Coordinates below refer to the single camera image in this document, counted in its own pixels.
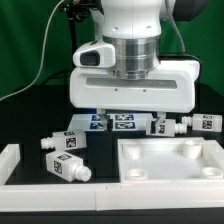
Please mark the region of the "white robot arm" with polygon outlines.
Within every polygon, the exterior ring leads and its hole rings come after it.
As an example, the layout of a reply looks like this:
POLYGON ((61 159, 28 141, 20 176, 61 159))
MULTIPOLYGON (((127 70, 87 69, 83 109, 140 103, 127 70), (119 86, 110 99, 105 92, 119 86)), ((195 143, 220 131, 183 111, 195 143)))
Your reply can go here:
POLYGON ((107 110, 147 111, 157 124, 168 112, 195 107, 195 81, 201 65, 185 51, 159 52, 161 22, 190 21, 209 0, 96 0, 91 12, 96 40, 79 47, 70 78, 70 101, 94 108, 92 130, 110 126, 107 110))

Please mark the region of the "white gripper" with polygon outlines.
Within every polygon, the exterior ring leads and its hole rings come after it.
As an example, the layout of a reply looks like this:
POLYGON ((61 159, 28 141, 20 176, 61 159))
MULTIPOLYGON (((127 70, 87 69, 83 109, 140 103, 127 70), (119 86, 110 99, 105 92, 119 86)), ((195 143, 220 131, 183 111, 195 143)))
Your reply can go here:
POLYGON ((195 80, 200 64, 194 60, 162 60, 140 80, 120 79, 111 69, 76 68, 70 78, 70 101, 77 108, 95 108, 104 130, 105 109, 154 111, 151 134, 159 132, 165 112, 187 113, 195 107, 195 80))

